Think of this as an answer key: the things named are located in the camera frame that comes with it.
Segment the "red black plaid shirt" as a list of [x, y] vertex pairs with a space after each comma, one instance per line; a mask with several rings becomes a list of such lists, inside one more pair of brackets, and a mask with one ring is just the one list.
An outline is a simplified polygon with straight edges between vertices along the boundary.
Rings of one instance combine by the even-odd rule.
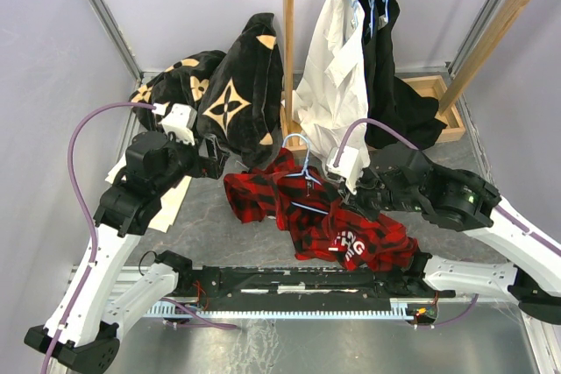
[[293, 153], [282, 148], [265, 169], [252, 168], [224, 176], [224, 190], [242, 223], [273, 218], [290, 234], [299, 260], [337, 262], [346, 270], [366, 266], [374, 272], [406, 269], [419, 251], [400, 222], [380, 214], [365, 219], [344, 206], [338, 191], [308, 167], [301, 175]]

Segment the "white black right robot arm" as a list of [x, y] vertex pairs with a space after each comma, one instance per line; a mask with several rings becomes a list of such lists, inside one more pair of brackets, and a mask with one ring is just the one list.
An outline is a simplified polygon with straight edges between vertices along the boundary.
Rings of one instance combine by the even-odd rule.
[[368, 219], [385, 211], [418, 213], [441, 229], [475, 238], [506, 258], [504, 264], [454, 261], [437, 255], [402, 274], [403, 288], [473, 293], [514, 302], [525, 314], [560, 322], [560, 243], [516, 211], [478, 174], [451, 169], [404, 144], [371, 159], [350, 146], [333, 148], [326, 171], [346, 205]]

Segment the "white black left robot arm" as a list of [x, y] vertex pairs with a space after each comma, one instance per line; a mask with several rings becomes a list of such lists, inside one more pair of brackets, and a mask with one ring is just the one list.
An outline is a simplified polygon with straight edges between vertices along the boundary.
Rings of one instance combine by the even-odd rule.
[[88, 215], [92, 231], [84, 257], [61, 303], [25, 344], [47, 361], [78, 373], [104, 373], [131, 327], [159, 300], [188, 293], [194, 284], [190, 259], [160, 253], [145, 275], [117, 300], [108, 298], [124, 263], [161, 211], [162, 197], [185, 177], [219, 179], [229, 158], [214, 137], [207, 156], [173, 133], [138, 134], [125, 151], [125, 165]]

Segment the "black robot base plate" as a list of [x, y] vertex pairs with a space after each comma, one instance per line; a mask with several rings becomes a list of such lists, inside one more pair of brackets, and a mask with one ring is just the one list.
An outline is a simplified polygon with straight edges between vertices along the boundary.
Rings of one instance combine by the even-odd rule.
[[378, 299], [431, 299], [436, 291], [419, 277], [400, 271], [348, 272], [327, 267], [244, 268], [204, 266], [191, 272], [192, 284], [177, 286], [171, 296], [202, 299], [206, 309], [213, 300], [244, 299], [259, 295], [357, 296]]

